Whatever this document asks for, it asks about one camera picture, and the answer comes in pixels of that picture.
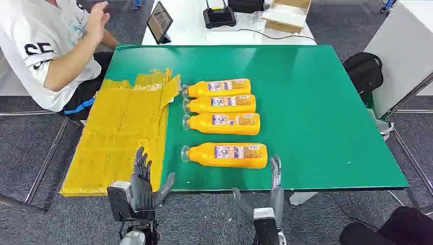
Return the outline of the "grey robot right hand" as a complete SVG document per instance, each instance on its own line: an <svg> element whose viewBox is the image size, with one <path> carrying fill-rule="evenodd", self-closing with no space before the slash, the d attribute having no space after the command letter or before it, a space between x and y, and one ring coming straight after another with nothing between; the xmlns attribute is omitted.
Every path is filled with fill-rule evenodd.
<svg viewBox="0 0 433 245"><path fill-rule="evenodd" d="M278 155L270 157L272 165L272 188L268 199L268 207L273 208L276 226L281 228L281 220L284 203L284 190L281 187L281 160ZM236 187L232 189L236 205L246 216L247 220L253 222L253 207L248 205L243 199L240 190Z"/></svg>

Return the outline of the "person's right hand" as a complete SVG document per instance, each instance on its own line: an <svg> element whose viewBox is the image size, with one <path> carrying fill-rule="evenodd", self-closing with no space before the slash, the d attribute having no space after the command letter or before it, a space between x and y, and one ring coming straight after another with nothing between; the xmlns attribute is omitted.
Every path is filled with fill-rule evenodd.
<svg viewBox="0 0 433 245"><path fill-rule="evenodd" d="M87 34L90 40L99 44L105 33L105 24L110 18L110 14L105 12L108 2L99 2L95 4L91 10L87 22Z"/></svg>

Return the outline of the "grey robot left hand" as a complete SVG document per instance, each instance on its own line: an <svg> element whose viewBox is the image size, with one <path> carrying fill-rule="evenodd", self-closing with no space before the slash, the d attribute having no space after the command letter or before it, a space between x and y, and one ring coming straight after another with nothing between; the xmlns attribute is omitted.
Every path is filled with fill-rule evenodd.
<svg viewBox="0 0 433 245"><path fill-rule="evenodd" d="M131 207L134 211L156 210L172 190L176 179L176 174L170 173L166 182L157 191L153 191L150 183L152 161L147 160L147 157L144 147L139 147L130 177L133 194Z"/></svg>

